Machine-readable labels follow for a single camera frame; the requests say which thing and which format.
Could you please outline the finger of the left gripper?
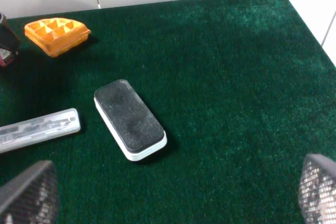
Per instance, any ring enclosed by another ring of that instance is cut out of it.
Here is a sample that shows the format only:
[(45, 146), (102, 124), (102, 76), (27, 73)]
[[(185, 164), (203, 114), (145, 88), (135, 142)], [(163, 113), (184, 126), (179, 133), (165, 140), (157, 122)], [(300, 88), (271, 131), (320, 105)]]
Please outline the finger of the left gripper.
[(10, 28), (6, 16), (1, 13), (0, 25), (1, 48), (7, 51), (16, 51), (20, 45), (20, 39)]

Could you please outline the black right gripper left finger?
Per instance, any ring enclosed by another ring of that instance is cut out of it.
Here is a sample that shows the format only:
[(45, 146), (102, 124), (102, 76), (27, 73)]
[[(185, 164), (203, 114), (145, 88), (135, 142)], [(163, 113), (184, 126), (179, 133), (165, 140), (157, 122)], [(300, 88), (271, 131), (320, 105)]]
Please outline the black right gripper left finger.
[(56, 223), (59, 191), (52, 161), (38, 161), (1, 187), (1, 223)]

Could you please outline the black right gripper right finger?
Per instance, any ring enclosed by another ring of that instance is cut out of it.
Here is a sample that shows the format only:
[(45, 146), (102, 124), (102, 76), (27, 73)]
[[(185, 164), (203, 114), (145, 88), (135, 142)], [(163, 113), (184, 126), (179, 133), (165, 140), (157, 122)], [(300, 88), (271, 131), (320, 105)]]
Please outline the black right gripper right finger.
[(335, 223), (335, 162), (321, 154), (303, 161), (298, 202), (305, 223)]

